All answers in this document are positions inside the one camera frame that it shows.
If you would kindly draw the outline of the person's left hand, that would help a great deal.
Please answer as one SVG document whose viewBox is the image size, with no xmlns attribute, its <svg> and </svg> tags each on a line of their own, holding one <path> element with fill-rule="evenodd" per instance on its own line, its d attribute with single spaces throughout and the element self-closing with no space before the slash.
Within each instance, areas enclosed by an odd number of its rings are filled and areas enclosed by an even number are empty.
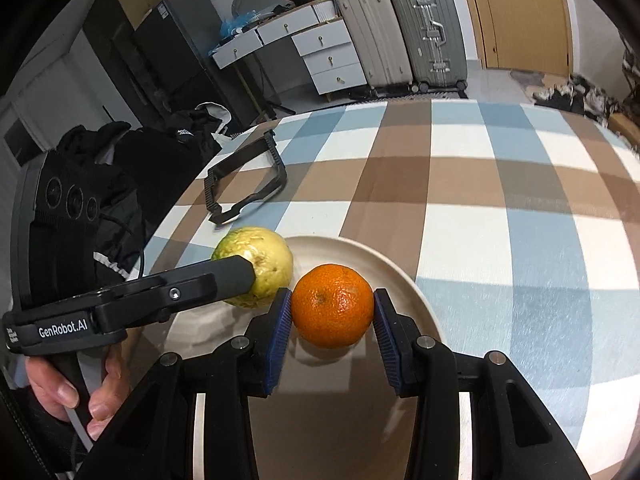
<svg viewBox="0 0 640 480">
<path fill-rule="evenodd" d="M 106 375 L 100 388 L 88 402 L 91 420 L 87 426 L 89 437 L 96 441 L 130 393 L 129 368 L 122 357 L 122 345 L 108 349 L 105 360 Z M 68 422 L 66 410 L 76 408 L 79 393 L 50 363 L 40 356 L 26 359 L 29 385 L 38 402 L 53 417 Z"/>
</svg>

